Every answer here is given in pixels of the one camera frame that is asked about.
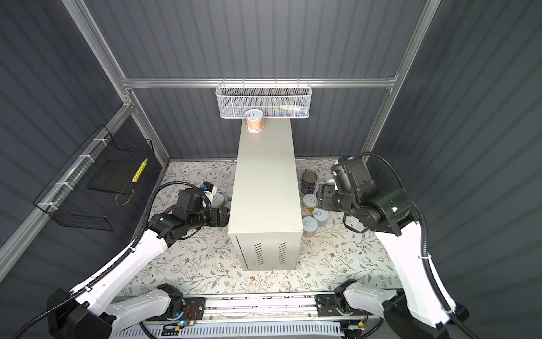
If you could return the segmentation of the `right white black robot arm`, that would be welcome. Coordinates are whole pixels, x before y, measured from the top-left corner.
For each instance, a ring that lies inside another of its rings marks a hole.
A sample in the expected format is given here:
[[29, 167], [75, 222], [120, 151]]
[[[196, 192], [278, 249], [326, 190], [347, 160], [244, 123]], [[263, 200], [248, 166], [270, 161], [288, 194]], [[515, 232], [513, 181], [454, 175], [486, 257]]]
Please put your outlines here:
[[468, 309], [445, 289], [428, 250], [425, 216], [409, 197], [396, 169], [381, 155], [398, 188], [384, 191], [371, 176], [365, 159], [372, 152], [342, 156], [330, 168], [333, 178], [318, 188], [318, 207], [357, 219], [361, 233], [372, 232], [388, 253], [402, 284], [397, 290], [378, 290], [348, 279], [336, 287], [333, 301], [317, 295], [320, 310], [349, 316], [368, 312], [387, 323], [400, 338], [448, 338], [447, 326], [457, 326], [469, 338], [476, 334], [464, 323]]

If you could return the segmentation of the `teal label can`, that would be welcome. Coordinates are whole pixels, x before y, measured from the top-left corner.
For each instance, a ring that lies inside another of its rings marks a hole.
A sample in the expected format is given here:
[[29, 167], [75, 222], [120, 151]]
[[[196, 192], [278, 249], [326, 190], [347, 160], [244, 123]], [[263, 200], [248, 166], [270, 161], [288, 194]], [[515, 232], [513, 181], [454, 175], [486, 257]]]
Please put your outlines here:
[[312, 216], [302, 218], [303, 236], [306, 238], [314, 237], [318, 231], [319, 224]]

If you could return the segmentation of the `orange label can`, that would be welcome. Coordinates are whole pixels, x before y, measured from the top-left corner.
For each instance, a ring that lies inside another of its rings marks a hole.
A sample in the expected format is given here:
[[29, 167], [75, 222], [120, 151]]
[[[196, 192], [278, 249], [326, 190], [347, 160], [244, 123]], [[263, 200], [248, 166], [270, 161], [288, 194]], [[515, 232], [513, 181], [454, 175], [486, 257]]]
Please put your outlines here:
[[245, 112], [247, 131], [251, 134], [259, 134], [265, 128], [264, 114], [262, 110], [251, 109]]

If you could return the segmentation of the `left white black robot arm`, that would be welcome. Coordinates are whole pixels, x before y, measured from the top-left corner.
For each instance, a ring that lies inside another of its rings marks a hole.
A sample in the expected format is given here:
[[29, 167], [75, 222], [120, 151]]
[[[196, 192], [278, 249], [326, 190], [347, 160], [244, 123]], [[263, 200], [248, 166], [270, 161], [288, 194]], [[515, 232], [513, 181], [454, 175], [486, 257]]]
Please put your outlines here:
[[182, 186], [174, 205], [155, 215], [145, 210], [138, 234], [125, 249], [70, 291], [59, 289], [50, 295], [46, 310], [18, 329], [14, 338], [42, 319], [54, 338], [111, 338], [156, 316], [181, 328], [196, 321], [196, 310], [186, 305], [180, 290], [167, 283], [143, 296], [113, 302], [127, 282], [173, 244], [190, 239], [203, 227], [227, 226], [230, 212], [212, 205], [217, 193], [214, 184], [182, 182]]

